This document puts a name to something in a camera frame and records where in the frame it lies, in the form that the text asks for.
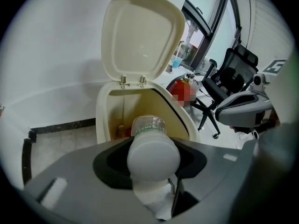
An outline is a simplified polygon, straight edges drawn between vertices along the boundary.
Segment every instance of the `window frame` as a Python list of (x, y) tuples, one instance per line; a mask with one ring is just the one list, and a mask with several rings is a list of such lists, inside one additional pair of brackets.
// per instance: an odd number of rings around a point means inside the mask
[[(233, 48), (234, 48), (236, 45), (241, 43), (240, 38), (241, 38), (242, 27), (240, 26), (240, 16), (239, 16), (237, 1), (236, 0), (230, 0), (230, 1), (232, 3), (235, 20), (236, 20), (235, 21), (236, 33), (235, 33), (235, 40), (233, 43)], [(210, 49), (212, 42), (219, 29), (227, 4), (228, 4), (228, 0), (217, 1), (215, 6), (217, 7), (218, 5), (218, 7), (212, 13), (212, 17), (210, 21), (205, 21), (205, 19), (203, 18), (201, 13), (195, 8), (195, 6), (189, 0), (185, 0), (182, 11), (186, 13), (198, 25), (200, 31), (204, 35), (199, 45), (199, 48), (189, 66), (193, 70), (196, 70), (197, 67), (202, 63), (208, 50)]]

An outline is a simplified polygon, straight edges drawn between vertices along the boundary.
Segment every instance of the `office chair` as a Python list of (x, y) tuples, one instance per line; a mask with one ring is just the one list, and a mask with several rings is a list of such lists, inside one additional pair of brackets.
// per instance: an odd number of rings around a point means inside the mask
[(203, 112), (198, 130), (202, 129), (207, 117), (209, 117), (217, 130), (217, 133), (213, 137), (215, 139), (219, 137), (220, 130), (213, 117), (213, 110), (231, 94), (244, 91), (248, 88), (253, 81), (253, 75), (258, 72), (256, 68), (257, 63), (257, 56), (242, 45), (236, 46), (235, 49), (228, 48), (221, 68), (209, 78), (213, 68), (217, 68), (217, 62), (212, 59), (210, 60), (211, 65), (202, 80), (202, 85), (213, 99), (212, 104), (208, 107), (198, 98), (194, 102), (191, 102), (193, 107)]

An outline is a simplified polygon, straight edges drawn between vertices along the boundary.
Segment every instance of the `white bottle cap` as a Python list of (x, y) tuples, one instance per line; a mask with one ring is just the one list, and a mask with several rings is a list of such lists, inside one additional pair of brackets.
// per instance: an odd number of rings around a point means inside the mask
[(138, 134), (128, 153), (131, 175), (146, 182), (159, 182), (173, 175), (180, 164), (180, 154), (174, 142), (163, 132)]

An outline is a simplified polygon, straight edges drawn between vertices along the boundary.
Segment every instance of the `black baseboard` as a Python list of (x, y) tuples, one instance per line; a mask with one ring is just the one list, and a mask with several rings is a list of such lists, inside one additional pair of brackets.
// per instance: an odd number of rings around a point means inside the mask
[(85, 128), (94, 125), (95, 125), (95, 118), (92, 118), (92, 119), (85, 119), (85, 120), (75, 121), (71, 123), (60, 124), (60, 125), (51, 125), (51, 126), (40, 127), (40, 128), (32, 128), (31, 130), (36, 134), (42, 134), (42, 133), (53, 133), (53, 132), (59, 132), (64, 130)]
[(53, 133), (64, 130), (79, 129), (95, 125), (95, 118), (65, 123), (60, 125), (51, 125), (40, 128), (31, 128), (28, 133), (28, 139), (24, 139), (22, 152), (22, 176), (24, 185), (32, 178), (31, 173), (31, 149), (32, 144), (36, 143), (36, 136), (42, 133)]

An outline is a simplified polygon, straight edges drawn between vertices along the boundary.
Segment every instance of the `trash can lid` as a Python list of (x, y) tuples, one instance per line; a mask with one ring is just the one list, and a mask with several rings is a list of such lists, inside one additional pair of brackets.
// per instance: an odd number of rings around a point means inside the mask
[(111, 0), (103, 22), (101, 56), (115, 81), (140, 83), (167, 67), (185, 28), (182, 12), (167, 0)]

